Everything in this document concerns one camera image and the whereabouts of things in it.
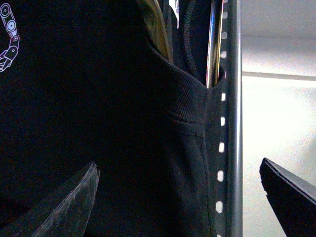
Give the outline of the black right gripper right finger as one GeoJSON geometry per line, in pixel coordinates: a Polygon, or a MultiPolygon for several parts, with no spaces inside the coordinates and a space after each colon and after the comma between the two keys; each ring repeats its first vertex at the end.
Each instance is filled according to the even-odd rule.
{"type": "Polygon", "coordinates": [[[316,235],[316,187],[275,162],[264,158],[261,183],[288,237],[316,235]]]}

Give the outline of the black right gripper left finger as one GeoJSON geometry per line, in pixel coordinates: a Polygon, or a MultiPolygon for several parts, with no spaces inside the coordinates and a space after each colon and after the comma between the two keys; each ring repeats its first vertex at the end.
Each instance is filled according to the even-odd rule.
{"type": "Polygon", "coordinates": [[[100,171],[90,162],[26,214],[0,231],[2,237],[82,237],[97,193],[100,171]]]}

